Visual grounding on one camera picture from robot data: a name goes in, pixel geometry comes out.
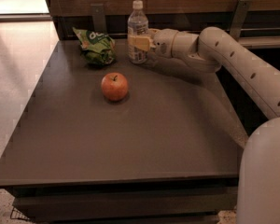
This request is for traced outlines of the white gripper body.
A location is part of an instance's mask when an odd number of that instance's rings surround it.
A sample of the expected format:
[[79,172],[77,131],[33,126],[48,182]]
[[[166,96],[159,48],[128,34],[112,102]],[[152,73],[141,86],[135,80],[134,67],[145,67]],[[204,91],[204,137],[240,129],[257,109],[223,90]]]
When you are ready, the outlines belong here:
[[163,29],[158,30],[153,36],[154,51],[158,56],[164,58],[172,57],[172,47],[175,40],[177,30]]

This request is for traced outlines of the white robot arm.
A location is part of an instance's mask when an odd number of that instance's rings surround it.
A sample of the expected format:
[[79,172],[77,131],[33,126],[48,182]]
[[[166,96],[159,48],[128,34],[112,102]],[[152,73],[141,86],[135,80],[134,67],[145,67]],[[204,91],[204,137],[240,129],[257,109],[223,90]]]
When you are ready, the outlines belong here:
[[151,29],[146,35],[129,35],[128,44],[203,72],[224,67],[242,86],[268,120],[245,144],[236,223],[280,224],[280,71],[216,27],[198,35]]

